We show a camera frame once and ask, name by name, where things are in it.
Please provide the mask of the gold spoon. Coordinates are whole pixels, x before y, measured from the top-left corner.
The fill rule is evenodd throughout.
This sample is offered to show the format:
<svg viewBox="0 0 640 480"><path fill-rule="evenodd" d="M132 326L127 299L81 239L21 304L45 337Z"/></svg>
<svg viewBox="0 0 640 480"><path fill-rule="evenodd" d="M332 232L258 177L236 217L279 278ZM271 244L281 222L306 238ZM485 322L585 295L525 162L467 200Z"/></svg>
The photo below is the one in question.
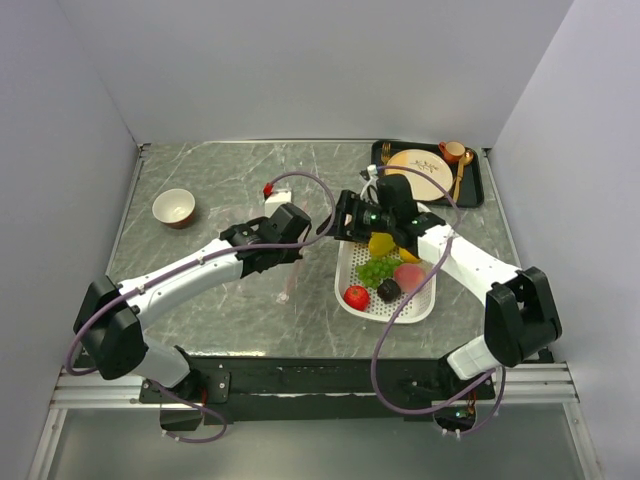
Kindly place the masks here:
<svg viewBox="0 0 640 480"><path fill-rule="evenodd" d="M469 165L474 159L474 153L471 149L467 149L465 153L460 157L457 163L456 178L453 186L452 199L455 203L458 203L460 197L461 183L464 178L464 172L467 165Z"/></svg>

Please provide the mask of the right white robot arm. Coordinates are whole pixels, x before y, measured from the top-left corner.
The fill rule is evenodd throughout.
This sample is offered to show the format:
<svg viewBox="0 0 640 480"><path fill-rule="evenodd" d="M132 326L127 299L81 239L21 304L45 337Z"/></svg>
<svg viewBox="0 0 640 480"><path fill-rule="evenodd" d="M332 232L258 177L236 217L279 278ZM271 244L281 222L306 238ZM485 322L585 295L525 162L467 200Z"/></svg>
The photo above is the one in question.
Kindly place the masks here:
<svg viewBox="0 0 640 480"><path fill-rule="evenodd" d="M561 337L544 272L507 264L459 236L453 226L413 199L402 175L378 179L376 190L376 202L342 191L330 236L364 242L374 233L387 233L397 246L455 279L484 307L483 333L443 359L445 368L438 373L437 384L445 396L460 398L480 373L515 367Z"/></svg>

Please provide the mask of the orange cup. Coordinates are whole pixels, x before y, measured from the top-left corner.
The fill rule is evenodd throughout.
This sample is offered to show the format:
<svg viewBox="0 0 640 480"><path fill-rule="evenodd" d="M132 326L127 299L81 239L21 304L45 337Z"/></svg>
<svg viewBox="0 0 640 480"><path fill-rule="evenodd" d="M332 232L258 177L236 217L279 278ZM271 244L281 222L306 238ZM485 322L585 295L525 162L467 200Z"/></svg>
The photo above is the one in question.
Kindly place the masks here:
<svg viewBox="0 0 640 480"><path fill-rule="evenodd" d="M448 164L457 163L466 152L466 147L457 141L442 141L438 144L438 148L444 161Z"/></svg>

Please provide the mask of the pink peach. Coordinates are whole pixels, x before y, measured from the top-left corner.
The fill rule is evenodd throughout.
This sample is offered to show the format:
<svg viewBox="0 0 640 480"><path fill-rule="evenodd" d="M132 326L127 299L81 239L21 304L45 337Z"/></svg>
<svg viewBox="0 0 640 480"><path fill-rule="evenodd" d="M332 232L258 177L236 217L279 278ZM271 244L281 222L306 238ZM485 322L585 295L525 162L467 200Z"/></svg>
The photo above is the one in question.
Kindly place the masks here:
<svg viewBox="0 0 640 480"><path fill-rule="evenodd" d="M393 279L403 293L410 293L425 280L427 272L418 264L403 263L393 273Z"/></svg>

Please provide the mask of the gold fork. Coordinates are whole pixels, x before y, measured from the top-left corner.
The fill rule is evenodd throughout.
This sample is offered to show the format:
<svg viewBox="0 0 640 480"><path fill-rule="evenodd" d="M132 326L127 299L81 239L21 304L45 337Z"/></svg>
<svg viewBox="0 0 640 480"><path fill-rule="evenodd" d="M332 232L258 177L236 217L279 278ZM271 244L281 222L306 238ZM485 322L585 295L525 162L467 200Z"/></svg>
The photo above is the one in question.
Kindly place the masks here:
<svg viewBox="0 0 640 480"><path fill-rule="evenodd" d="M391 159L391 144L384 142L381 146L380 161L382 165L387 165Z"/></svg>

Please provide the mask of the black tray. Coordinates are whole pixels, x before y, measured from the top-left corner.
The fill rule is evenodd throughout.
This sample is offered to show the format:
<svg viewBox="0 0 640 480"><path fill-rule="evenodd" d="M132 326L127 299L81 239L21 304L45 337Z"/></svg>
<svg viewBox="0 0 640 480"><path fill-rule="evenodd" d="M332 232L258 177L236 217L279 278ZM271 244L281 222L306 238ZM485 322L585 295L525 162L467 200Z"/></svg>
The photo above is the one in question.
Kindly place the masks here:
<svg viewBox="0 0 640 480"><path fill-rule="evenodd" d="M446 163L440 153L438 145L396 140L378 140L374 142L371 147L371 162L377 166L382 165L380 154L381 146L384 142L391 144L391 158L399 156L398 161L392 161L392 164L399 164L428 174L442 187L450 186L450 195L453 195L457 164ZM473 149L471 150L474 153L474 159L465 168L460 197L457 203L460 208L477 208L484 202L480 162L477 153ZM383 174L402 174L406 176L411 185L413 198L416 201L426 203L427 205L450 207L450 203L444 195L431 182L421 176L397 169L387 169L381 173L381 175Z"/></svg>

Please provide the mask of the yellow pear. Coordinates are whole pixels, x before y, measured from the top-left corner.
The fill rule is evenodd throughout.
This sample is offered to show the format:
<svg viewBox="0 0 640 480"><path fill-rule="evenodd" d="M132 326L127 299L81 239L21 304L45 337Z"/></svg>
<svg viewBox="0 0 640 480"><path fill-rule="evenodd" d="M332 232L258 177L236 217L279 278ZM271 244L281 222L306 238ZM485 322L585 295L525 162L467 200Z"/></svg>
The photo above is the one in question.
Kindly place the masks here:
<svg viewBox="0 0 640 480"><path fill-rule="evenodd" d="M419 257L413 255L407 249L398 248L398 254L403 263L419 264L421 262Z"/></svg>

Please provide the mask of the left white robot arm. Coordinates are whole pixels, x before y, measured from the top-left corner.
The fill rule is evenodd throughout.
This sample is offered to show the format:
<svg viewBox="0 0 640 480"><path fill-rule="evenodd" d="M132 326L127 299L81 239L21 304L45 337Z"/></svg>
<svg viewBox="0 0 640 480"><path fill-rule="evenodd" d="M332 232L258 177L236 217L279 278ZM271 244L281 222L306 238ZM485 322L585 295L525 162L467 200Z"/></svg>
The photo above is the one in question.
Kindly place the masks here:
<svg viewBox="0 0 640 480"><path fill-rule="evenodd" d="M105 380L134 373L156 381L176 401L191 399L202 374L182 348L146 337L145 327L213 287L299 260L299 241L310 226L303 210L285 203L154 272L121 283L108 277L91 283L74 331L94 371Z"/></svg>

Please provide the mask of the green grapes bunch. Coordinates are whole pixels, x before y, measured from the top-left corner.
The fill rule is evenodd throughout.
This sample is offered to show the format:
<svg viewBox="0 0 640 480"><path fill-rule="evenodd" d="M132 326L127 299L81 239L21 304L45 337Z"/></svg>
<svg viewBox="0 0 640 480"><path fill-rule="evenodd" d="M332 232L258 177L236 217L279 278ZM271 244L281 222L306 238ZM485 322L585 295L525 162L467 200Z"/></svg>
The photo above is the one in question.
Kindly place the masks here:
<svg viewBox="0 0 640 480"><path fill-rule="evenodd" d="M390 256L372 257L366 263L357 265L355 272L364 287L376 289L385 280L392 278L401 264L400 259Z"/></svg>

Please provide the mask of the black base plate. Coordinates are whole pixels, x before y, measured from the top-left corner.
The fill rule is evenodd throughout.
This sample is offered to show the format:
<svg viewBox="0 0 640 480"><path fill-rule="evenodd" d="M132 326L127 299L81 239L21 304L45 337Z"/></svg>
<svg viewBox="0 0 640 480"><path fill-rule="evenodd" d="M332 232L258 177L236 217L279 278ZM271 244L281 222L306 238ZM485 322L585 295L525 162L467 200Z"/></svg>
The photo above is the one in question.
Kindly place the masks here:
<svg viewBox="0 0 640 480"><path fill-rule="evenodd" d="M538 360L458 379L444 359L192 357L196 375L177 390L146 378L143 405L160 408L167 432L237 422L446 417L452 434L470 433L481 406L552 403L569 377L548 349Z"/></svg>

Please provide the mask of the yellow green starfruit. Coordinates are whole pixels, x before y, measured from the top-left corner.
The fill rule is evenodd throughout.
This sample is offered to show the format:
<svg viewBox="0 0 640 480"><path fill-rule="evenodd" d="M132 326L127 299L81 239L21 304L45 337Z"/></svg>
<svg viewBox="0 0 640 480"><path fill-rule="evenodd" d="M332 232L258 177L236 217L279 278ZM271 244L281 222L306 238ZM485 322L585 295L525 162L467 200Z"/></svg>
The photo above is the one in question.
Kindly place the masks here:
<svg viewBox="0 0 640 480"><path fill-rule="evenodd" d="M388 233L373 233L368 242L368 250L372 257L384 257L395 247L393 237Z"/></svg>

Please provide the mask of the white brown bowl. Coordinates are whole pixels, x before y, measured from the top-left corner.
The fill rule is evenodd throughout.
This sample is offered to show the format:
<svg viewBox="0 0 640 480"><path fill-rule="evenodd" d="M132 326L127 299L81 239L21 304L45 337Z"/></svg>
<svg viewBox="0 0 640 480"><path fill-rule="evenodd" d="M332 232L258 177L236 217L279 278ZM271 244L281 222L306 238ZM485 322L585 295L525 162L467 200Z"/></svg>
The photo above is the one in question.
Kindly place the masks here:
<svg viewBox="0 0 640 480"><path fill-rule="evenodd" d="M162 192L151 206L153 217L173 229L187 227L194 219L195 210L194 195L188 190L180 188Z"/></svg>

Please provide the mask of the aluminium rail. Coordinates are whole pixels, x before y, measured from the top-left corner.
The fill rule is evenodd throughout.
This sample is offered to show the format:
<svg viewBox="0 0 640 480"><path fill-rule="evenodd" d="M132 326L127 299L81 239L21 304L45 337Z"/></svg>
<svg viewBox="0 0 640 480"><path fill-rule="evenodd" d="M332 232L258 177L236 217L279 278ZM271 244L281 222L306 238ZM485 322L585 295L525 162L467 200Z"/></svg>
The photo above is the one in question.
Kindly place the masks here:
<svg viewBox="0 0 640 480"><path fill-rule="evenodd" d="M577 403L579 395L566 364L522 364L509 369L502 403L522 405ZM151 409L139 400L143 380L127 375L105 381L99 374L61 373L49 402L51 409Z"/></svg>

